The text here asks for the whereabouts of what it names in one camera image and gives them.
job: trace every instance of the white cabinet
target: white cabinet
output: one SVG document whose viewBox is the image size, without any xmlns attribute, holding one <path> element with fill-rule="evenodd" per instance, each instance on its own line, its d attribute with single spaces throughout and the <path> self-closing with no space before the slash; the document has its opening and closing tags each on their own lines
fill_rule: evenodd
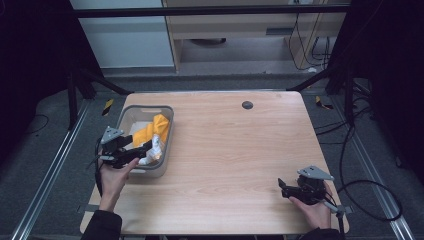
<svg viewBox="0 0 424 240">
<path fill-rule="evenodd" d="M 161 0 L 71 0 L 74 9 L 162 7 Z M 102 69 L 174 67 L 164 17 L 86 18 L 80 23 Z"/>
</svg>

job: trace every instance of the gray carpet floor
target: gray carpet floor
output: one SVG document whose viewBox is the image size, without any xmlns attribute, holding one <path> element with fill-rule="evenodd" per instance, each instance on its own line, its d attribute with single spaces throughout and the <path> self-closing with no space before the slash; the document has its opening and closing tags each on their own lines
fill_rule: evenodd
<svg viewBox="0 0 424 240">
<path fill-rule="evenodd" d="M 203 90 L 246 90 L 246 89 L 285 89 L 292 87 L 309 75 L 299 74 L 256 74 L 233 76 L 187 76 L 187 77 L 156 77 L 110 79 L 128 90 L 134 91 L 203 91 Z M 320 84 L 305 91 L 303 98 L 308 113 L 317 133 L 328 128 L 319 128 L 328 124 L 343 121 L 339 112 L 318 107 L 315 104 L 316 94 L 320 92 Z M 102 135 L 106 126 L 114 126 L 125 101 L 120 96 L 100 85 L 95 85 L 98 94 L 89 102 L 87 117 L 73 143 L 66 161 L 56 179 L 53 188 L 31 231 L 34 239 L 66 239 L 78 238 L 81 234 L 79 225 L 83 213 L 81 206 L 87 204 L 94 187 L 93 168 L 87 169 L 94 156 L 95 140 Z M 340 96 L 321 95 L 324 104 L 335 104 L 333 101 Z M 102 116 L 104 105 L 110 98 L 114 99 L 108 116 Z M 357 102 L 357 109 L 367 107 L 365 101 Z M 38 186 L 48 171 L 52 159 L 64 139 L 68 127 L 68 105 L 66 91 L 59 92 L 42 100 L 37 108 L 37 114 L 20 146 L 10 157 L 7 167 L 1 170 L 0 192 L 0 239 L 8 239 L 13 233 L 25 211 L 31 203 Z M 340 187 L 339 160 L 343 139 L 347 133 L 342 127 L 329 134 L 319 135 L 318 139 L 331 174 L 336 178 L 336 186 Z M 385 184 L 401 199 L 403 216 L 408 223 L 415 239 L 424 239 L 424 187 L 409 169 L 398 168 L 395 156 L 388 145 L 378 122 L 373 120 L 372 111 L 356 119 L 355 134 L 363 141 L 370 158 L 375 164 Z M 343 158 L 343 175 L 345 182 L 356 179 L 366 179 L 367 174 L 358 154 L 349 141 Z M 369 186 L 358 185 L 349 189 L 355 200 L 363 207 L 378 216 L 384 217 L 380 202 Z M 352 202 L 342 192 L 344 205 Z M 350 230 L 348 239 L 398 239 L 390 222 L 375 220 L 363 211 L 353 206 L 355 213 L 348 215 Z"/>
</svg>

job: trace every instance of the floor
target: floor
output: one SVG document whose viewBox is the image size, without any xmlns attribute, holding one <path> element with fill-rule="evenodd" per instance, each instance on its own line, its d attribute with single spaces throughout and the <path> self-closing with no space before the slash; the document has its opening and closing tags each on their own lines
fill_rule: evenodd
<svg viewBox="0 0 424 240">
<path fill-rule="evenodd" d="M 319 54 L 324 50 L 325 41 L 320 39 L 314 52 Z M 227 39 L 223 44 L 216 44 L 215 40 L 187 40 L 178 72 L 155 74 L 149 70 L 131 78 L 110 76 L 108 79 L 135 91 L 284 90 L 325 67 L 322 61 L 312 56 L 310 60 L 316 65 L 298 70 L 282 38 Z M 366 80 L 358 79 L 358 82 L 364 86 L 367 84 Z M 343 96 L 342 93 L 327 96 L 323 91 L 325 83 L 325 79 L 317 82 L 303 91 L 302 96 L 330 172 L 336 178 L 336 186 L 341 186 L 341 178 L 346 182 L 374 180 L 395 192 L 403 205 L 400 219 L 380 221 L 365 214 L 341 193 L 342 203 L 355 210 L 348 215 L 350 230 L 347 239 L 424 239 L 421 227 L 424 226 L 424 188 L 410 170 L 396 166 L 395 156 L 378 122 L 373 119 L 372 110 L 358 114 L 355 132 L 343 147 L 348 132 L 343 124 Z M 93 101 L 78 96 L 79 108 L 86 109 L 86 112 L 81 112 L 85 120 L 76 136 L 68 136 L 67 132 L 66 92 L 40 102 L 39 115 L 28 129 L 31 133 L 13 154 L 13 164 L 1 169 L 0 239 L 10 239 L 11 234 L 21 229 L 18 225 L 22 223 L 26 224 L 24 229 L 28 231 L 29 239 L 79 239 L 81 206 L 88 201 L 94 186 L 92 172 L 87 169 L 90 161 L 87 155 L 93 152 L 91 140 L 104 131 L 105 125 L 116 122 L 125 101 L 125 97 L 100 85 L 95 88 L 98 94 Z M 317 106 L 317 96 L 327 107 Z M 114 106 L 110 114 L 103 117 L 99 113 L 110 98 L 114 99 Z M 356 107 L 356 112 L 366 109 L 367 101 L 358 100 Z M 339 125 L 328 134 L 320 134 Z M 64 139 L 71 143 L 71 149 L 61 148 Z M 62 160 L 58 158 L 58 152 L 63 155 Z M 50 176 L 50 183 L 43 181 L 46 176 Z M 47 191 L 40 193 L 40 186 L 47 186 Z M 394 216 L 399 210 L 392 196 L 378 187 L 360 184 L 349 188 L 349 192 L 365 210 L 380 217 Z M 41 206 L 33 207 L 34 202 Z M 22 222 L 27 219 L 25 213 L 36 217 Z"/>
</svg>

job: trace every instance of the black sleeve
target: black sleeve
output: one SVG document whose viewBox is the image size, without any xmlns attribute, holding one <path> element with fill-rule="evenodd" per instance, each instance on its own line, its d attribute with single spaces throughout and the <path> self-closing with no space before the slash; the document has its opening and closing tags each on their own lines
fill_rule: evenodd
<svg viewBox="0 0 424 240">
<path fill-rule="evenodd" d="M 112 212 L 97 210 L 91 217 L 81 240 L 118 240 L 121 235 L 122 218 Z"/>
<path fill-rule="evenodd" d="M 341 236 L 336 229 L 317 228 L 308 232 L 300 240 L 341 240 Z"/>
</svg>

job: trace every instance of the yellow and black tape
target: yellow and black tape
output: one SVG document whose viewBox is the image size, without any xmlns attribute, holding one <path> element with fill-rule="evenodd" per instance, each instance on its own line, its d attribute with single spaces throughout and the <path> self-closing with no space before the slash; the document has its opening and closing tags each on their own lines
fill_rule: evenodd
<svg viewBox="0 0 424 240">
<path fill-rule="evenodd" d="M 113 99 L 107 100 L 105 107 L 103 108 L 102 116 L 107 116 L 107 114 L 110 111 L 110 108 L 112 107 Z"/>
<path fill-rule="evenodd" d="M 316 96 L 316 97 L 315 97 L 315 104 L 316 104 L 318 107 L 322 107 L 322 108 L 325 108 L 325 109 L 333 109 L 333 105 L 325 105 L 325 104 L 322 104 L 322 102 L 321 102 L 321 98 L 320 98 L 320 97 L 318 97 L 318 96 Z"/>
</svg>

